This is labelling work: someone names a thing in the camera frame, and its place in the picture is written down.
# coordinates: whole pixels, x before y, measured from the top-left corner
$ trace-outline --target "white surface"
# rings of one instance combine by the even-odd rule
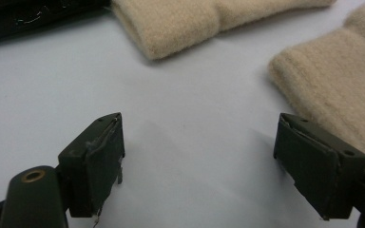
[[[124,183],[98,227],[355,227],[357,212],[321,220],[273,159],[279,113],[293,110],[266,67],[363,2],[283,13],[160,62],[111,12],[1,42],[0,200],[11,177],[56,166],[93,120],[122,112]]]

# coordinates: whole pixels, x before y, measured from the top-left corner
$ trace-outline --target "fabric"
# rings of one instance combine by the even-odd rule
[[[326,7],[336,0],[112,0],[125,30],[149,59],[271,14]]]
[[[365,153],[365,5],[344,28],[285,49],[269,70],[299,115]]]

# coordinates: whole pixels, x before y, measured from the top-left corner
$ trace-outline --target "black object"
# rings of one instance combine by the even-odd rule
[[[109,3],[109,0],[0,0],[0,38]]]
[[[365,227],[365,154],[300,117],[280,114],[274,157],[323,219],[348,219],[353,207]]]
[[[121,114],[99,118],[58,156],[56,168],[34,167],[10,181],[0,227],[67,227],[67,209],[77,218],[100,215],[113,183],[122,182],[124,156]]]

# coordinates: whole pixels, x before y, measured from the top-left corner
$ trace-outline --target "white table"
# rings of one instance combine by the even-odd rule
[[[0,42],[0,200],[17,173],[56,166],[93,120],[122,112],[124,183],[98,227],[355,227],[356,210],[319,218],[273,159],[279,113],[293,110],[267,64],[339,28],[363,2],[286,12],[158,62],[106,9]]]

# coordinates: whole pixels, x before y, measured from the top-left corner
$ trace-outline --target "folded felt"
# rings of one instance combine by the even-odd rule
[[[298,114],[365,153],[365,5],[344,28],[285,49],[269,69]]]
[[[112,0],[127,33],[149,59],[160,59],[220,31],[290,9],[336,0]]]

